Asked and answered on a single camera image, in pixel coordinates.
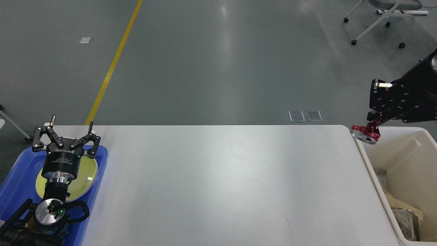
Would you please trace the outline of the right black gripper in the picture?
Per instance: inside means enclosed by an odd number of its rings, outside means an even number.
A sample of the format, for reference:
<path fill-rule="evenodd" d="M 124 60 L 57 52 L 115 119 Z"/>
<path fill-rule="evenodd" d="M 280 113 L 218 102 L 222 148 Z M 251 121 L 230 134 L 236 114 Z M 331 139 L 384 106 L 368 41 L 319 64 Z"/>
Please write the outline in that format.
<path fill-rule="evenodd" d="M 368 124 L 389 120 L 405 123 L 436 120 L 436 58 L 426 58 L 392 82 L 373 79 L 370 84 Z"/>

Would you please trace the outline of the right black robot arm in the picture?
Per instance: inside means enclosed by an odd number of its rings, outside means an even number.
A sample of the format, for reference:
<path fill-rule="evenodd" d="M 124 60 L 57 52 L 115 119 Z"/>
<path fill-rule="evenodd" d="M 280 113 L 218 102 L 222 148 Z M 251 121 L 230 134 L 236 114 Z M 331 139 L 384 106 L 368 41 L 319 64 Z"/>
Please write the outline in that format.
<path fill-rule="evenodd" d="M 415 123 L 436 120 L 436 51 L 432 52 L 399 79 L 392 82 L 374 79 L 370 84 L 366 120 L 384 124 L 389 120 Z"/>

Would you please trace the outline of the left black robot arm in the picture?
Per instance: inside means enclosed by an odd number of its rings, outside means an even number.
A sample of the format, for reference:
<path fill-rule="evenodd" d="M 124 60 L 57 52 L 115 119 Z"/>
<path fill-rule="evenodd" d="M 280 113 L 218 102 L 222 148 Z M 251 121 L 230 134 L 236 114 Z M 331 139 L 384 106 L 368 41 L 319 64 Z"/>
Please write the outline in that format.
<path fill-rule="evenodd" d="M 70 184 L 80 177 L 83 157 L 95 159 L 100 136 L 89 122 L 80 139 L 61 137 L 54 131 L 56 115 L 50 123 L 37 127 L 31 145 L 33 152 L 45 152 L 40 176 L 45 180 L 42 200 L 26 199 L 1 224 L 2 246 L 61 246 L 70 227 L 89 217 L 85 201 L 68 201 Z"/>

